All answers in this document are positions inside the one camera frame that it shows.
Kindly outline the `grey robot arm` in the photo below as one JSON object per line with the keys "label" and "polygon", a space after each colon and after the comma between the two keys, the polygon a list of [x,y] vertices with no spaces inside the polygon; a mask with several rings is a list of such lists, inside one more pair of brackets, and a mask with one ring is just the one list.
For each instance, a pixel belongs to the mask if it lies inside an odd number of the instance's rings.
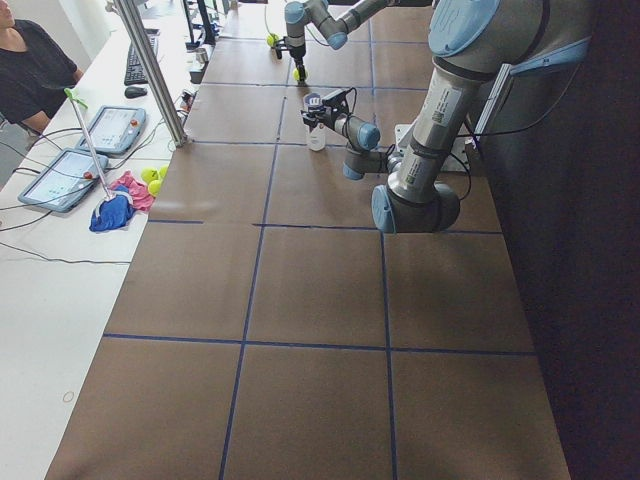
{"label": "grey robot arm", "polygon": [[379,130],[341,106],[336,91],[301,113],[347,140],[343,173],[385,172],[374,188],[372,217],[384,233],[438,232],[453,225],[460,200],[437,176],[481,85],[509,64],[516,75],[541,74],[584,60],[596,12],[593,1],[440,1],[429,26],[433,73],[402,154],[377,151]]}
{"label": "grey robot arm", "polygon": [[305,83],[307,71],[304,65],[306,55],[306,28],[312,24],[333,50],[342,48],[348,34],[357,30],[376,13],[390,7],[400,6],[401,1],[363,0],[358,1],[339,17],[333,17],[329,3],[321,0],[291,1],[284,8],[286,35],[284,49],[290,53],[295,65],[296,81]]}

